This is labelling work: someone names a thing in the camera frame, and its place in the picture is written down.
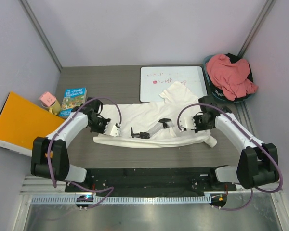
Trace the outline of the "blue treehouse book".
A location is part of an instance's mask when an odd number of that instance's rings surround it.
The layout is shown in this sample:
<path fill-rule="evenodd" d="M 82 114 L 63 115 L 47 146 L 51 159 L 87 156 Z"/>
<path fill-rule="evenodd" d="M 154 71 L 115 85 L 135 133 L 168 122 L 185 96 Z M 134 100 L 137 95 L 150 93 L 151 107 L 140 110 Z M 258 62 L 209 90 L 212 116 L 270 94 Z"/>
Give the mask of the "blue treehouse book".
<path fill-rule="evenodd" d="M 81 106 L 86 101 L 87 90 L 85 87 L 66 89 L 61 104 L 59 116 L 61 118 L 68 118 L 72 109 Z"/>

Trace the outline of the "white t-shirt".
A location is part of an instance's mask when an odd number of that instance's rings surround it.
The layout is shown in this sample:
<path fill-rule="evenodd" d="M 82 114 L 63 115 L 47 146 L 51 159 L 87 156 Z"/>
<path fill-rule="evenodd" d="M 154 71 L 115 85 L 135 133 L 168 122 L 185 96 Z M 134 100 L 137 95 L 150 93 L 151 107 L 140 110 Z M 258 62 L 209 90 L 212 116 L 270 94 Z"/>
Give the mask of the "white t-shirt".
<path fill-rule="evenodd" d="M 178 129 L 178 118 L 200 112 L 199 97 L 189 88 L 175 81 L 160 97 L 163 99 L 161 102 L 104 105 L 101 116 L 113 122 L 121 120 L 121 133 L 119 137 L 99 134 L 93 141 L 128 148 L 170 148 L 198 143 L 213 148 L 217 144 L 210 130 L 195 133 Z"/>

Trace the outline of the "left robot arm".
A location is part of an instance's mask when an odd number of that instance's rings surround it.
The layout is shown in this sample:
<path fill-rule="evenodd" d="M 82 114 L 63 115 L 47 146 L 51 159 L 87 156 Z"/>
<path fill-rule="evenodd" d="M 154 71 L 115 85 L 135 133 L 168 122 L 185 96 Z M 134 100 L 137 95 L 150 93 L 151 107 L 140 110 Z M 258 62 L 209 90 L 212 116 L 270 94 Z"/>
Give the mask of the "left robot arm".
<path fill-rule="evenodd" d="M 90 98 L 85 104 L 76 106 L 54 132 L 33 141 L 31 174 L 57 181 L 73 181 L 82 192 L 88 192 L 93 180 L 87 177 L 87 170 L 70 164 L 67 148 L 73 139 L 85 128 L 90 132 L 104 134 L 110 119 L 100 116 L 103 103 Z"/>

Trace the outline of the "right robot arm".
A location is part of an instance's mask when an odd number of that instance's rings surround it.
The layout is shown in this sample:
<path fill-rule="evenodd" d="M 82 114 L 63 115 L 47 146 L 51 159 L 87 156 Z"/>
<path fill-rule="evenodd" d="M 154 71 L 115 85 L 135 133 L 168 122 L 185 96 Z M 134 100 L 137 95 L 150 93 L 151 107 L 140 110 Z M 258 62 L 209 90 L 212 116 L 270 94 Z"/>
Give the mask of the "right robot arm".
<path fill-rule="evenodd" d="M 212 96 L 198 100 L 202 114 L 193 117 L 196 132 L 217 128 L 236 147 L 240 154 L 237 167 L 217 167 L 215 174 L 208 177 L 208 185 L 213 190 L 221 189 L 226 182 L 239 183 L 245 189 L 256 188 L 261 192 L 269 190 L 263 185 L 278 182 L 276 193 L 281 190 L 283 177 L 278 166 L 277 148 L 272 143 L 265 144 L 236 119 L 228 107 L 216 104 Z"/>

